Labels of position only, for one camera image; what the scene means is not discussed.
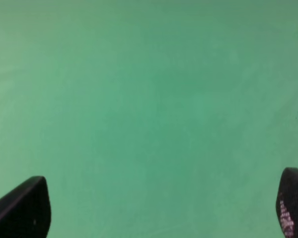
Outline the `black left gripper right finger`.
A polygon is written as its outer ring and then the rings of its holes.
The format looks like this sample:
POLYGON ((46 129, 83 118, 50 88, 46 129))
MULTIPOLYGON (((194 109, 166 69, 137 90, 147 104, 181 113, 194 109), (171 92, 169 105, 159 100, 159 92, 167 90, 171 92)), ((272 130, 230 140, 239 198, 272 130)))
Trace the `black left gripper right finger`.
POLYGON ((298 168, 285 168, 282 172, 276 213, 284 237, 298 238, 298 168))

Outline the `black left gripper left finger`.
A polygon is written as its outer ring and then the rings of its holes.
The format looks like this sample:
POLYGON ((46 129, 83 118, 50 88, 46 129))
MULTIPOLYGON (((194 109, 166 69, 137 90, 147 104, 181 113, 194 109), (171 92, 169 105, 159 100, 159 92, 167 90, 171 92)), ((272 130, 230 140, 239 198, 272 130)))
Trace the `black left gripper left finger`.
POLYGON ((51 204, 44 176, 32 176, 0 198, 0 238, 46 238, 51 204))

